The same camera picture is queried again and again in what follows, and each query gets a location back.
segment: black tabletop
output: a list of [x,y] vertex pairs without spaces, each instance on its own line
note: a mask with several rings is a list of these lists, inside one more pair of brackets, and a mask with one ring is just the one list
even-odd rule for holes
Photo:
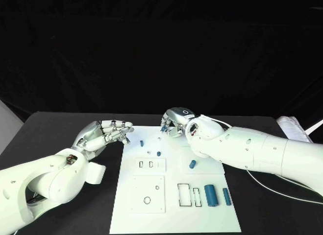
[[[232,126],[285,137],[271,117],[212,117]],[[161,115],[34,113],[0,156],[0,170],[53,155],[70,147],[79,130],[93,120],[115,119],[129,121],[134,125],[157,126],[160,118]],[[85,183],[73,200],[47,211],[18,230],[17,235],[108,234],[121,154],[122,143],[109,144],[93,159],[93,162],[106,166],[101,184]],[[276,195],[259,186],[243,170],[227,165],[223,168],[242,234],[323,234],[323,205]],[[271,189],[289,196],[323,202],[315,193],[276,176],[259,172],[252,174]]]

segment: black backdrop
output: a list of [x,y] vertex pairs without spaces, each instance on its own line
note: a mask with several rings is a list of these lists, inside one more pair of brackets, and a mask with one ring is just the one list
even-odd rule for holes
[[36,111],[323,119],[323,1],[0,1],[0,98]]

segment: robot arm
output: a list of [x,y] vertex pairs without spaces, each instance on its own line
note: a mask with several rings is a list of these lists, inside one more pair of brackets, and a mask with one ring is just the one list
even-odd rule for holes
[[[53,207],[78,195],[83,182],[98,184],[105,166],[89,163],[108,143],[132,132],[124,121],[95,121],[80,130],[70,148],[54,155],[0,170],[0,235],[16,232]],[[29,188],[36,197],[26,201]]]
[[[168,109],[167,117],[181,115],[180,109]],[[212,157],[239,169],[289,178],[323,196],[323,144],[288,140],[248,128],[225,126],[223,122],[217,124],[203,115],[186,120],[170,118],[170,122],[178,120],[190,149],[199,157]],[[168,126],[163,127],[163,131],[171,137],[180,136],[171,135]]]

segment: oval hole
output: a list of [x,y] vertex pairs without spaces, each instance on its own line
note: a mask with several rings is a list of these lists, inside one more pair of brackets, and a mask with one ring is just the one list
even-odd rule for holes
[[150,204],[150,197],[144,198],[144,204]]
[[4,196],[4,198],[5,198],[7,200],[10,199],[10,195],[8,195],[7,190],[3,190],[3,196]]

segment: blue cylinder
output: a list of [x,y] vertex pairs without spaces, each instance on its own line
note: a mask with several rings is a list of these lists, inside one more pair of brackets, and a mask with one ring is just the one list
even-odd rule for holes
[[229,199],[226,188],[222,189],[222,192],[223,192],[223,197],[225,197],[226,205],[229,206],[230,205],[230,199]]
[[216,199],[216,194],[214,194],[214,187],[213,187],[213,185],[204,185],[203,188],[204,188],[207,205],[209,205],[209,207],[216,207],[217,206],[217,199]]
[[194,168],[194,164],[196,164],[196,161],[191,160],[190,164],[189,164],[189,168],[193,169]]

